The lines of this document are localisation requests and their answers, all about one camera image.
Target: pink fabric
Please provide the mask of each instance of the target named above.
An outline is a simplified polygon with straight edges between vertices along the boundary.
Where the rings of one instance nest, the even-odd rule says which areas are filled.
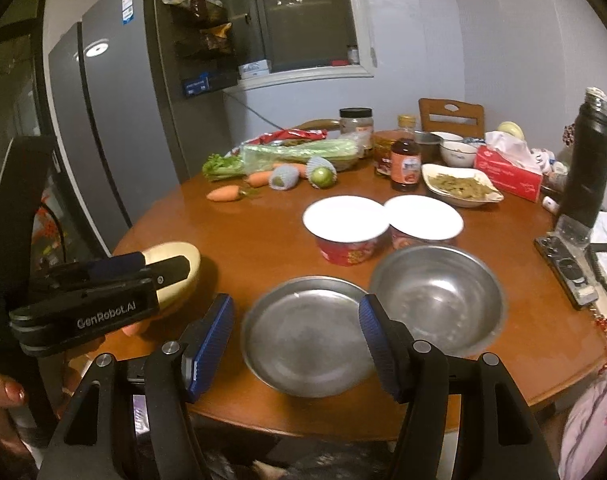
[[[607,444],[607,371],[573,406],[561,442],[559,477],[581,480]]]

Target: plate of food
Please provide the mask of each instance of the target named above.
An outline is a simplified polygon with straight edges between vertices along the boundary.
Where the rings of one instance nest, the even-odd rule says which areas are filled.
[[[424,164],[421,173],[427,188],[450,205],[479,207],[504,198],[488,175],[480,170]]]

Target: soy sauce bottle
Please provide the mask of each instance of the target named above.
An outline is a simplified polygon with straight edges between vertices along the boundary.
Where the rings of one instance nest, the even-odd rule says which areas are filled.
[[[421,177],[421,149],[414,139],[397,140],[391,149],[390,179],[392,189],[413,191]]]
[[[208,6],[206,0],[190,0],[190,7],[196,19],[205,24],[208,21]]]
[[[572,162],[557,220],[565,215],[592,229],[607,184],[607,96],[587,88],[575,120]]]

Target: screw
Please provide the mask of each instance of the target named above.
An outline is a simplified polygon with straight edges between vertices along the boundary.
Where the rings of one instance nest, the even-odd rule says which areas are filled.
[[[432,345],[428,341],[419,340],[412,344],[412,347],[420,354],[427,354],[432,350]]]
[[[177,343],[176,341],[166,341],[162,345],[162,352],[164,352],[166,355],[172,355],[179,349],[180,349],[180,344]]]
[[[483,362],[488,366],[497,366],[499,364],[499,358],[496,355],[487,352],[483,355]]]
[[[97,357],[96,363],[97,366],[108,366],[112,361],[112,356],[110,354],[101,354]]]

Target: green fruit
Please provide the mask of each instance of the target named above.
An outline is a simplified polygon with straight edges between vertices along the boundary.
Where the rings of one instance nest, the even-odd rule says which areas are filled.
[[[309,180],[311,184],[314,184],[321,189],[326,189],[335,183],[335,174],[330,168],[324,168],[322,166],[312,170]]]

